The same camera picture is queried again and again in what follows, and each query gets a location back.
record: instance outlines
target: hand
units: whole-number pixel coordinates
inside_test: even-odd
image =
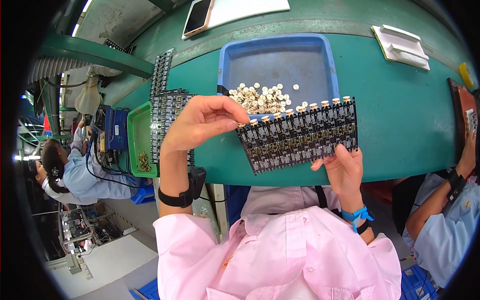
[[[458,175],[467,178],[468,175],[475,168],[475,141],[477,138],[477,131],[471,130],[465,139],[465,147],[463,148],[462,157],[456,167]]]
[[[82,156],[85,155],[85,153],[87,153],[87,148],[88,148],[88,140],[83,140],[82,141]]]
[[[82,119],[80,120],[80,122],[78,122],[77,127],[78,127],[78,128],[83,128],[84,126],[85,126],[85,121],[84,121],[84,119],[82,118]]]
[[[315,160],[312,162],[311,169],[316,171],[322,165],[325,165],[328,180],[333,191],[338,195],[342,210],[352,213],[357,210],[355,207],[362,208],[360,184],[363,163],[360,148],[350,153],[342,144],[339,144],[335,148],[335,156]]]
[[[206,140],[232,131],[238,123],[248,124],[245,109],[227,96],[195,96],[173,122],[161,151],[185,152]]]

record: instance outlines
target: smartphone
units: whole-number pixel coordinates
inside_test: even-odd
[[[205,30],[210,19],[214,0],[195,0],[188,12],[187,22],[183,29],[184,36],[192,36]]]

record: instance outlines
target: green table surface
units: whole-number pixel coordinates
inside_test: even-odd
[[[423,174],[455,163],[455,122],[447,78],[453,70],[430,59],[430,71],[386,61],[376,39],[324,34],[332,48],[341,96],[355,96],[363,182]],[[220,50],[170,70],[168,89],[216,95]],[[148,101],[143,84],[115,107],[134,109]],[[324,167],[310,163],[255,176],[235,132],[214,137],[194,151],[207,183],[256,186],[327,184]]]

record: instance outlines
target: green plastic tray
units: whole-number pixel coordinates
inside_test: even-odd
[[[136,177],[155,178],[158,177],[158,165],[149,163],[152,168],[150,172],[139,171],[140,162],[138,154],[145,151],[148,161],[151,161],[150,143],[150,116],[152,114],[152,103],[147,101],[127,116],[128,150],[132,174]]]

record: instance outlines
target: pink shirt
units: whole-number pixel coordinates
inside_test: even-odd
[[[309,188],[252,189],[242,212],[265,209],[261,200],[267,195],[280,204],[288,197],[290,206],[304,208],[274,216],[242,214],[220,244],[206,218],[158,219],[153,225],[162,300],[283,299],[302,282],[320,299],[400,298],[400,262],[383,233],[366,245],[343,219],[309,205],[316,197]]]

